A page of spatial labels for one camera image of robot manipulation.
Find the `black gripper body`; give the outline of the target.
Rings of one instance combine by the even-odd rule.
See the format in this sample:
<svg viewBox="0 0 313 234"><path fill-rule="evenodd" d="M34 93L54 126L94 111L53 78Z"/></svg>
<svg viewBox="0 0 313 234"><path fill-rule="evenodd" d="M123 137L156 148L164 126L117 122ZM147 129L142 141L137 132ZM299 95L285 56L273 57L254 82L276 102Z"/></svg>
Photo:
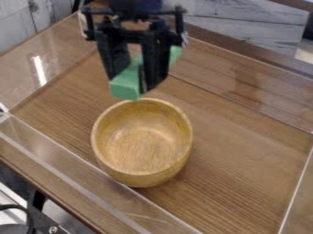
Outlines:
<svg viewBox="0 0 313 234"><path fill-rule="evenodd" d="M107 6L85 6L81 13L86 20L83 34L95 41L103 34L117 42L139 44L145 36L170 46L186 44L186 29L181 5L164 6L162 0L107 0Z"/></svg>

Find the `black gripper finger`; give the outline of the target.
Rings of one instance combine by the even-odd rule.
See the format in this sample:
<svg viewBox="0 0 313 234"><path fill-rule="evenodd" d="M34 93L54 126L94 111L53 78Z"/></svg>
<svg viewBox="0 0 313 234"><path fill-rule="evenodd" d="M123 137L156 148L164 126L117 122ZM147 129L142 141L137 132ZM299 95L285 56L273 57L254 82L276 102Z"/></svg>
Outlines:
<svg viewBox="0 0 313 234"><path fill-rule="evenodd" d="M95 31L95 39L107 77L113 80L131 62L127 43L115 34L101 30Z"/></svg>
<svg viewBox="0 0 313 234"><path fill-rule="evenodd" d="M156 89L169 71L170 43L165 31L149 30L141 39L142 64L138 69L141 93Z"/></svg>

